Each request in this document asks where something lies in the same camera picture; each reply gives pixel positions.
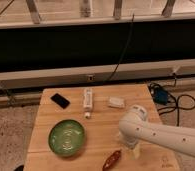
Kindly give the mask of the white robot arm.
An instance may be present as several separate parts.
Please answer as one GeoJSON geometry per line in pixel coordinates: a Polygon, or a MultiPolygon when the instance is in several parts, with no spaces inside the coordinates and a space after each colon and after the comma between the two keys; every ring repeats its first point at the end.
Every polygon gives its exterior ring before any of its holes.
{"type": "Polygon", "coordinates": [[[120,119],[121,142],[133,149],[139,140],[195,157],[195,129],[151,123],[140,105],[133,105],[120,119]]]}

